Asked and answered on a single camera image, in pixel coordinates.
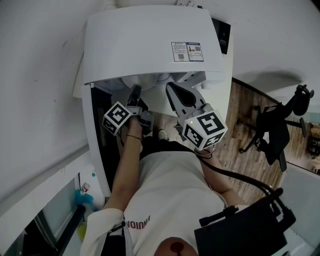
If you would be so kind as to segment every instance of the white sneaker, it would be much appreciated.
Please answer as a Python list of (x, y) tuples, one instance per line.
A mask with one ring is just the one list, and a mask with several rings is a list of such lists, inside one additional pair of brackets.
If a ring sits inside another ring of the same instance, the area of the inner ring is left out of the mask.
[(164, 129), (160, 129), (158, 131), (158, 140), (168, 140), (168, 134)]

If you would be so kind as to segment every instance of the label sticker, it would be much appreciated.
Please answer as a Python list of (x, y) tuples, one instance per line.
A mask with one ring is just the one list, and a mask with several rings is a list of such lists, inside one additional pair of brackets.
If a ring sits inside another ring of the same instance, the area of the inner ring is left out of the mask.
[(198, 42), (186, 42), (186, 48), (189, 54), (191, 62), (203, 62), (204, 57), (202, 55), (201, 46)]
[(189, 62), (187, 45), (185, 42), (171, 42), (174, 62)]

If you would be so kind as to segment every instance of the wrist bracelet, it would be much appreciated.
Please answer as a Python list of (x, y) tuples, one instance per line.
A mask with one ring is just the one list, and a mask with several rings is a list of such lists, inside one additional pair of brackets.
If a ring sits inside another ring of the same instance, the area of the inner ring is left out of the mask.
[(129, 135), (129, 134), (127, 134), (126, 136), (134, 137), (134, 138), (136, 138), (136, 139), (138, 139), (138, 140), (142, 141), (142, 139), (141, 139), (141, 138), (138, 138), (138, 137), (136, 137), (136, 136), (132, 136), (132, 135)]
[(203, 156), (201, 156), (200, 154), (196, 154), (196, 155), (197, 155), (198, 158), (211, 159), (211, 158), (212, 158), (212, 153), (209, 155), (210, 157), (208, 157), (208, 155), (207, 155), (207, 157), (203, 157)]

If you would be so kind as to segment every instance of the black strap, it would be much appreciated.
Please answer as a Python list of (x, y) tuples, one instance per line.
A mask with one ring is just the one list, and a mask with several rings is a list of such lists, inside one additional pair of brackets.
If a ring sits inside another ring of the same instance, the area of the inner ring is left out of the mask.
[[(126, 256), (125, 225), (126, 223), (122, 221), (107, 233), (101, 256)], [(122, 229), (121, 235), (110, 235), (119, 229)]]

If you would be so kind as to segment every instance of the hand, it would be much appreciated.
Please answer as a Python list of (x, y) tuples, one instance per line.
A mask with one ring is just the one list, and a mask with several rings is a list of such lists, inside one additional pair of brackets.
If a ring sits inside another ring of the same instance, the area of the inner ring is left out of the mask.
[(130, 117), (128, 126), (128, 135), (142, 138), (142, 127), (135, 116)]

